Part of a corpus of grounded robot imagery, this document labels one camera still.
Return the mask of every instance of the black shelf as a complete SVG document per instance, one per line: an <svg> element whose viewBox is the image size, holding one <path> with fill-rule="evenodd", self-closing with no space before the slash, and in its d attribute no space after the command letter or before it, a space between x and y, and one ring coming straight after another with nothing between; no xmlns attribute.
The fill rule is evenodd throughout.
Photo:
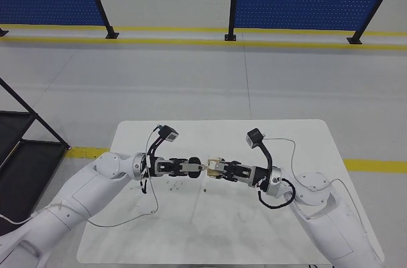
<svg viewBox="0 0 407 268"><path fill-rule="evenodd" d="M0 111L0 167L34 121L30 113Z"/></svg>
<svg viewBox="0 0 407 268"><path fill-rule="evenodd" d="M16 222L27 219L65 153L59 142L20 141L0 169L0 213ZM16 228L0 218L0 236Z"/></svg>
<svg viewBox="0 0 407 268"><path fill-rule="evenodd" d="M0 214L22 222L34 211L71 147L1 77L0 85L27 111L0 111ZM24 140L34 121L58 142ZM0 236L18 227L0 218Z"/></svg>

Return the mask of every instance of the black cable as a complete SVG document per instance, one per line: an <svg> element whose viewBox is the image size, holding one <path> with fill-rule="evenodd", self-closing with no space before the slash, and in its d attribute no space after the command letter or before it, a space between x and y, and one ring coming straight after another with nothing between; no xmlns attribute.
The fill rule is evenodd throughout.
<svg viewBox="0 0 407 268"><path fill-rule="evenodd" d="M141 190L142 190L142 192L144 193L144 194L147 194L147 180L145 180L145 186L143 185L143 183L142 183L142 180L141 180Z"/></svg>
<svg viewBox="0 0 407 268"><path fill-rule="evenodd" d="M264 156L267 158L268 160L268 179L270 180L270 176L272 174L272 166L273 166L273 160L272 160L272 156L270 155L268 149L266 148L266 146L264 145L264 143L260 143L258 145L258 147L263 151Z"/></svg>
<svg viewBox="0 0 407 268"><path fill-rule="evenodd" d="M269 204L267 204L266 202L263 201L263 199L261 198L261 191L258 191L258 200L259 200L264 206L266 206L267 208L270 208L270 209L283 208L283 207L285 207L285 206L291 204L291 203L294 201L294 199L296 198L296 188L294 187L294 185L292 185L292 183L291 183L289 180L287 180L287 179L282 179L282 181L283 181L283 182L286 182L286 183L287 183L288 185L290 185L290 187L292 188L292 196L291 196L291 198L290 198L287 202L285 202L285 203L283 203L283 204L281 204L281 205L279 205L279 206L270 206Z"/></svg>

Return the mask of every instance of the gray floor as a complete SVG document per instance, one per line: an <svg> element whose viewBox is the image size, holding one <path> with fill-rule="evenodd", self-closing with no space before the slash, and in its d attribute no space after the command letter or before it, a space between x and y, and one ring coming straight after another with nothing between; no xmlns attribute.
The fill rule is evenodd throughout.
<svg viewBox="0 0 407 268"><path fill-rule="evenodd" d="M407 52L0 44L0 76L72 145L110 147L124 120L322 119L344 158L407 161ZM0 109L22 110L1 89ZM88 162L65 159L40 206ZM407 267L407 175L351 177L387 267ZM76 260L83 230L48 267L116 267Z"/></svg>

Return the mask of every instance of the fence base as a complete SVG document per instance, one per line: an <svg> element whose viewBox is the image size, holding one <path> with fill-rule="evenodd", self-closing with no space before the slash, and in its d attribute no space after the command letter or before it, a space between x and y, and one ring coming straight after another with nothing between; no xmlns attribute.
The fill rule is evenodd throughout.
<svg viewBox="0 0 407 268"><path fill-rule="evenodd" d="M359 41L359 39L355 39L355 38L346 38L348 40L348 42L351 45L362 45L363 43L361 43L361 41Z"/></svg>
<svg viewBox="0 0 407 268"><path fill-rule="evenodd" d="M4 36L5 34L8 34L8 32L9 32L9 31L1 31L1 32L0 32L0 38L1 38L2 36Z"/></svg>
<svg viewBox="0 0 407 268"><path fill-rule="evenodd" d="M225 34L224 41L236 41L236 35L235 34Z"/></svg>
<svg viewBox="0 0 407 268"><path fill-rule="evenodd" d="M113 35L109 34L107 35L107 37L105 37L105 39L117 39L118 35L120 33L114 33Z"/></svg>

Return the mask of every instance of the blue barrier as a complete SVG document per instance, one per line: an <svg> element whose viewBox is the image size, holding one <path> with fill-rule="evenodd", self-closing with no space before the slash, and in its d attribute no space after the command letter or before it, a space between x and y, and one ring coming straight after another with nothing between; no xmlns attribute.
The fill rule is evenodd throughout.
<svg viewBox="0 0 407 268"><path fill-rule="evenodd" d="M381 2L382 0L232 0L229 35L232 23L233 28L364 32Z"/></svg>
<svg viewBox="0 0 407 268"><path fill-rule="evenodd" d="M104 25L118 36L100 0L0 0L0 24Z"/></svg>

